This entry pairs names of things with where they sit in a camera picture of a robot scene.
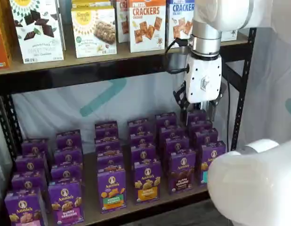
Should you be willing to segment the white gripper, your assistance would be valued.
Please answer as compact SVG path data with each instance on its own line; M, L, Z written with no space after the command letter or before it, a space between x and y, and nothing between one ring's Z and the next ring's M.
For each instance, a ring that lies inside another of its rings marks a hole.
M180 87L173 91L173 96L180 108L180 119L187 122L187 111L191 104L200 102L208 103L207 116L214 121L219 105L227 85L221 82L222 58L199 58L196 54L188 54L186 66L189 68L185 74L185 80Z

